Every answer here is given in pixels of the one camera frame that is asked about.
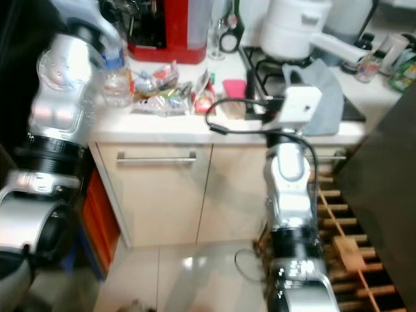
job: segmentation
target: gas stove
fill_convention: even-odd
[[[280,62],[268,57],[260,47],[239,47],[239,52],[247,67],[253,70],[255,86],[262,99],[272,96],[280,98],[286,88],[281,67],[284,64],[297,65],[304,68],[310,65],[313,60],[307,58],[296,62]],[[342,121],[365,122],[365,116],[344,96],[344,111]]]

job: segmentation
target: drawer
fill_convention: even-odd
[[[98,148],[133,246],[196,242],[210,145]]]

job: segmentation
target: white floor tile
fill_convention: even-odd
[[[117,312],[134,299],[155,307],[158,260],[158,248],[128,250],[120,240],[110,273],[100,287],[94,311]]]
[[[21,302],[22,311],[91,312],[99,283],[89,268],[41,270]]]
[[[250,243],[173,246],[161,248],[157,296],[158,312],[263,312],[263,284],[245,280],[234,254]],[[243,272],[261,279],[261,263],[242,253]]]

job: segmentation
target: white countertop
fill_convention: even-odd
[[[152,72],[161,63],[130,61],[134,72]],[[213,61],[206,58],[198,65],[179,64],[179,82],[196,81],[206,68],[215,73],[215,91],[223,94],[224,79],[245,79],[246,68],[238,53],[226,56],[225,60]],[[308,140],[318,145],[359,144],[380,121],[384,114],[397,102],[400,94],[384,86],[384,78],[377,75],[369,84],[359,83],[351,75],[331,68],[338,78],[344,95],[366,116],[366,123],[341,122],[339,132],[333,136],[309,136]],[[178,144],[264,144],[259,135],[219,135],[208,130],[202,116],[175,116],[161,118],[152,115],[131,114],[128,109],[99,109],[97,122],[92,131],[94,142],[120,143],[178,143]],[[259,122],[227,120],[215,116],[216,122],[230,129],[259,129]]]

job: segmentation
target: metal handle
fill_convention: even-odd
[[[172,164],[172,163],[195,163],[196,162],[196,153],[191,151],[189,157],[179,157],[179,158],[170,158],[170,157],[161,157],[161,158],[125,158],[125,153],[119,151],[117,154],[117,164]]]
[[[312,161],[312,156],[306,156],[306,159]],[[318,156],[318,161],[346,161],[346,156]]]

